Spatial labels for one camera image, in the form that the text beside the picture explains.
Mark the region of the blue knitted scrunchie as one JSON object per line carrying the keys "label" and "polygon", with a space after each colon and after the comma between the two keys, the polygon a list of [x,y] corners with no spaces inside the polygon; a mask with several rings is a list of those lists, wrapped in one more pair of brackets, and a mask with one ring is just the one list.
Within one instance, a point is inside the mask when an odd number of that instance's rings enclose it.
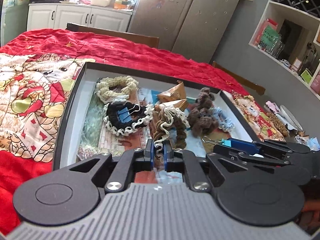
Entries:
{"label": "blue knitted scrunchie", "polygon": [[220,130],[224,132],[231,132],[234,129],[234,123],[220,107],[214,107],[212,115],[217,120],[219,125],[218,128]]}

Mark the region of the brown cream-trim scrunchie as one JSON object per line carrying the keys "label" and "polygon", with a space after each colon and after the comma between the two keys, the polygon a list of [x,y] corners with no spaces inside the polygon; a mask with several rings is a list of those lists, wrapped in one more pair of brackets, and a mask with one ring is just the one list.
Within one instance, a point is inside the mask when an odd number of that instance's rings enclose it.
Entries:
{"label": "brown cream-trim scrunchie", "polygon": [[174,106],[164,107],[159,112],[159,120],[155,125],[155,133],[153,134],[153,144],[156,149],[156,154],[163,153],[164,142],[169,139],[170,131],[174,128],[176,130],[176,142],[174,148],[184,149],[187,145],[186,130],[190,127],[185,114]]}

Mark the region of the brown paper pyramid packet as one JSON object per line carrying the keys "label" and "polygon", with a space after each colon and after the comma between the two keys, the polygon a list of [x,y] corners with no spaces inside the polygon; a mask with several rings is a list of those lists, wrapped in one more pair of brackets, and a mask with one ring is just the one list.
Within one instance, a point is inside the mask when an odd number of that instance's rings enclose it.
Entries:
{"label": "brown paper pyramid packet", "polygon": [[176,100],[186,99],[186,92],[183,81],[178,81],[178,84],[166,91],[157,94],[160,102],[171,102]]}

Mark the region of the brown beaded coaster mat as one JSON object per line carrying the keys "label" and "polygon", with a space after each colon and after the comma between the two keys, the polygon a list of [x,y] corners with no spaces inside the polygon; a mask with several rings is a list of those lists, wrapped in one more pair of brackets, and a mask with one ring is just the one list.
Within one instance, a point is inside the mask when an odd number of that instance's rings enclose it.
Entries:
{"label": "brown beaded coaster mat", "polygon": [[284,136],[289,136],[289,130],[286,126],[280,121],[280,119],[272,112],[267,112],[266,115],[268,116],[269,120],[274,124],[275,128]]}

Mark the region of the white plate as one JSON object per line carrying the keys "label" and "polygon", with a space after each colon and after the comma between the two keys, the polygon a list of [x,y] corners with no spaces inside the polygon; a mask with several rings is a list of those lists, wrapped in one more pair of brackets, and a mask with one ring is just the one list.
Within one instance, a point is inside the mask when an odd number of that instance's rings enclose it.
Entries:
{"label": "white plate", "polygon": [[280,106],[280,114],[282,117],[284,117],[288,121],[288,123],[290,123],[293,127],[295,127],[297,131],[299,132],[303,131],[301,124],[284,105]]}

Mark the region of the black white-trim scrunchie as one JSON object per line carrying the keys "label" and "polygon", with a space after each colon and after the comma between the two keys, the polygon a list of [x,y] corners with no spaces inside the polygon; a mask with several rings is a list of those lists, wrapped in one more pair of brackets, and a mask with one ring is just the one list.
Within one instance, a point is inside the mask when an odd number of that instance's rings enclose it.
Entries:
{"label": "black white-trim scrunchie", "polygon": [[153,120],[153,104],[141,106],[129,101],[108,103],[103,108],[105,128],[113,135],[127,137]]}

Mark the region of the blue binder clip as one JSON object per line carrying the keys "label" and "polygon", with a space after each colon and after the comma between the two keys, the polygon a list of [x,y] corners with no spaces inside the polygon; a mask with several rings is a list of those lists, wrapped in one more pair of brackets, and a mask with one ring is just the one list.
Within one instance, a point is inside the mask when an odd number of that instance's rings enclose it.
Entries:
{"label": "blue binder clip", "polygon": [[118,120],[121,123],[130,122],[132,120],[131,115],[133,113],[138,112],[138,111],[140,111],[140,105],[133,105],[131,108],[125,107],[125,108],[117,111]]}

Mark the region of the colourful book in box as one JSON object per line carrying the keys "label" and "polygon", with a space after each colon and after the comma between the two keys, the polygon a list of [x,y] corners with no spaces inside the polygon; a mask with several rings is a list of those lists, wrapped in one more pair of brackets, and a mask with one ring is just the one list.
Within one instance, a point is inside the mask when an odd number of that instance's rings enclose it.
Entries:
{"label": "colourful book in box", "polygon": [[[156,104],[158,101],[156,94],[158,93],[154,90],[139,88],[136,95],[131,95],[130,100],[134,104],[140,105]],[[120,157],[126,150],[135,147],[145,147],[147,140],[152,138],[152,134],[154,133],[154,125],[152,123],[150,123],[150,126],[139,128],[136,133],[127,137],[113,135],[105,128],[103,122],[105,113],[103,108],[104,103],[93,92],[81,132],[77,161],[85,160],[100,153],[111,153],[113,157]],[[228,139],[233,135],[233,132],[235,132],[235,128],[231,132],[224,132],[217,128],[207,136],[213,140]],[[206,144],[201,141],[203,135],[193,137],[189,128],[186,130],[186,133],[186,150],[195,152],[198,157],[205,157],[206,153],[212,149],[212,146],[210,144],[205,146]],[[174,128],[170,131],[169,139],[171,145],[174,146],[176,142],[176,130]],[[135,183],[170,184],[182,182],[181,173],[166,172],[160,166],[162,164],[156,165],[153,171],[138,172],[135,176]]]}

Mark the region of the black shallow cardboard box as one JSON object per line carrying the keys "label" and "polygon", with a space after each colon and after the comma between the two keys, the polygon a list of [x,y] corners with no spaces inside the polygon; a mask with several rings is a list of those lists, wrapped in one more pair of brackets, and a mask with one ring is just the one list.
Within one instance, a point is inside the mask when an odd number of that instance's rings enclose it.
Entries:
{"label": "black shallow cardboard box", "polygon": [[205,85],[158,73],[137,69],[87,62],[80,69],[79,75],[67,101],[61,120],[53,159],[53,169],[57,170],[76,162],[82,128],[89,107],[95,83],[102,77],[131,76],[143,88],[160,91],[183,81],[188,97],[196,97]]}

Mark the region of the cream braided scrunchie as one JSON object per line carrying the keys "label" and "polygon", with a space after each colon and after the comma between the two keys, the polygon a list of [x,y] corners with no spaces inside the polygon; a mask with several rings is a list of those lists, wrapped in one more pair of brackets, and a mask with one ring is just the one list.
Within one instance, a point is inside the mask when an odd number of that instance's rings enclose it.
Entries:
{"label": "cream braided scrunchie", "polygon": [[139,82],[131,76],[105,77],[97,82],[95,93],[105,104],[125,102],[138,88]]}

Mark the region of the dark wooden chair back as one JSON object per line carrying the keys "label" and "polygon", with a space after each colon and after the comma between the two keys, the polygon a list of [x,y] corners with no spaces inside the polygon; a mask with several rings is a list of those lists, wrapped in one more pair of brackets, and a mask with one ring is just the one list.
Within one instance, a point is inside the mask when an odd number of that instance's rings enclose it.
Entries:
{"label": "dark wooden chair back", "polygon": [[115,31],[115,30],[92,28],[84,25],[75,24],[75,23],[67,23],[66,30],[73,31],[73,32],[95,33],[99,35],[107,35],[112,37],[124,38],[126,40],[129,40],[135,43],[147,45],[151,48],[158,48],[159,46],[159,37],[145,36],[140,34]]}

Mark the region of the silver double-door refrigerator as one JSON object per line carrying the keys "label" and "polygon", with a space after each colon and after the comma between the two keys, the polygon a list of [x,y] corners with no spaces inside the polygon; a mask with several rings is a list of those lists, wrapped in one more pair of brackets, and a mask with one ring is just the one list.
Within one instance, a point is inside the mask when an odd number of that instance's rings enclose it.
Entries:
{"label": "silver double-door refrigerator", "polygon": [[159,38],[160,49],[208,63],[239,0],[138,0],[129,32]]}

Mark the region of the red printed quilt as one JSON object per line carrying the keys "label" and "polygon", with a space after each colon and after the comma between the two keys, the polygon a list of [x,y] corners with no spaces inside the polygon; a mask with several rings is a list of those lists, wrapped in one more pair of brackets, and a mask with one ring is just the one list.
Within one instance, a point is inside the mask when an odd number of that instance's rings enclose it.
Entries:
{"label": "red printed quilt", "polygon": [[235,78],[207,63],[120,37],[65,29],[26,31],[1,48],[1,233],[20,220],[12,198],[52,170],[57,132],[86,61],[143,70],[250,98]]}

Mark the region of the white storage container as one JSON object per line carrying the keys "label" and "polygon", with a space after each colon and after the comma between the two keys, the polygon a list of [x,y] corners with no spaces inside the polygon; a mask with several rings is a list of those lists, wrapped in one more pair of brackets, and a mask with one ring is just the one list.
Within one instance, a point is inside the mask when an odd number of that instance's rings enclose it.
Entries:
{"label": "white storage container", "polygon": [[91,0],[92,6],[108,7],[112,0]]}

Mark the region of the white kitchen cabinet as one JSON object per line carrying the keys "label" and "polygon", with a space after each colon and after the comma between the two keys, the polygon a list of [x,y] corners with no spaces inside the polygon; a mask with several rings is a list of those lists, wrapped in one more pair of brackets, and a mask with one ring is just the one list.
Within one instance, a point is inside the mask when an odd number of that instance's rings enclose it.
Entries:
{"label": "white kitchen cabinet", "polygon": [[130,10],[68,3],[31,3],[27,30],[65,29],[68,23],[91,28],[126,32],[132,17]]}

